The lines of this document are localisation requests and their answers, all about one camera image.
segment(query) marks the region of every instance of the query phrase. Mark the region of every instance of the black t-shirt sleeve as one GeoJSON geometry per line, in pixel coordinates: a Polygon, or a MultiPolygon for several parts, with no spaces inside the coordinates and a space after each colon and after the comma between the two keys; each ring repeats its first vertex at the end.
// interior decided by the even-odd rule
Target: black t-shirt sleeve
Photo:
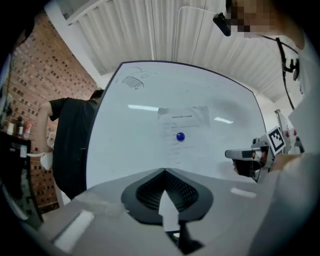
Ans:
{"type": "Polygon", "coordinates": [[[64,107],[64,104],[67,101],[67,99],[68,98],[60,98],[60,99],[49,101],[52,108],[52,113],[53,113],[53,115],[50,116],[51,121],[54,121],[59,118],[61,110],[64,107]]]}

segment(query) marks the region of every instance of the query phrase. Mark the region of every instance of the ceiling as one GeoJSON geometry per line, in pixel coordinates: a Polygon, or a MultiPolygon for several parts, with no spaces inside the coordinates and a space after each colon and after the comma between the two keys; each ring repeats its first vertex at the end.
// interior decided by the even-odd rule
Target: ceiling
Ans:
{"type": "MultiPolygon", "coordinates": [[[[221,73],[272,102],[286,95],[275,41],[236,30],[226,37],[213,23],[224,0],[61,0],[59,6],[100,75],[125,61],[174,61],[221,73]]],[[[297,58],[284,51],[287,59],[297,58]]],[[[296,91],[292,75],[286,79],[289,91],[296,91]]]]}

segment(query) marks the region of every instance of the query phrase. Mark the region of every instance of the ar tag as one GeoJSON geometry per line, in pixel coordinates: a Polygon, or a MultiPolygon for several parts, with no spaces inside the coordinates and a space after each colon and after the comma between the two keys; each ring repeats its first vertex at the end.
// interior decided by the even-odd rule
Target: ar tag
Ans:
{"type": "Polygon", "coordinates": [[[27,146],[21,145],[21,147],[20,147],[20,157],[21,158],[27,158],[27,150],[28,150],[27,146]]]}
{"type": "Polygon", "coordinates": [[[269,141],[269,145],[273,155],[278,154],[282,149],[285,148],[286,142],[282,133],[280,132],[279,127],[275,127],[272,130],[268,131],[266,137],[269,141]]]}

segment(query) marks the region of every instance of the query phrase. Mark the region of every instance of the brick wall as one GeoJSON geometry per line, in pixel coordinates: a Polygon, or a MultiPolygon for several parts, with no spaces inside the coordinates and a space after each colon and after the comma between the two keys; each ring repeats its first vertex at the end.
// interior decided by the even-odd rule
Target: brick wall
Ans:
{"type": "MultiPolygon", "coordinates": [[[[65,97],[87,100],[95,89],[95,82],[73,56],[47,15],[40,13],[35,19],[33,33],[13,54],[9,84],[14,100],[13,114],[7,121],[15,124],[19,116],[24,121],[30,119],[31,153],[39,153],[36,142],[39,105],[65,97]]],[[[48,121],[47,135],[56,131],[57,124],[58,120],[48,121]]],[[[52,170],[44,170],[39,157],[31,159],[30,168],[40,211],[57,208],[52,170]]]]}

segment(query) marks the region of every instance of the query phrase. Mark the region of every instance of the white cable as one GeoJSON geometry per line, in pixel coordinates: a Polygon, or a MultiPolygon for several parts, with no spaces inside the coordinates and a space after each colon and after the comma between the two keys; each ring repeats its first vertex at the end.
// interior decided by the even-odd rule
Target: white cable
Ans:
{"type": "Polygon", "coordinates": [[[173,49],[173,61],[175,61],[176,59],[176,48],[177,48],[177,40],[178,40],[178,31],[179,31],[179,19],[180,19],[180,11],[183,9],[183,8],[191,8],[191,9],[196,9],[196,10],[200,10],[200,11],[206,11],[210,14],[217,14],[217,12],[213,12],[213,11],[209,11],[209,10],[206,10],[206,9],[201,9],[201,8],[197,8],[197,7],[192,7],[192,6],[182,6],[180,7],[179,11],[178,11],[178,20],[177,20],[177,23],[176,23],[176,28],[175,28],[175,40],[174,40],[174,49],[173,49]]]}

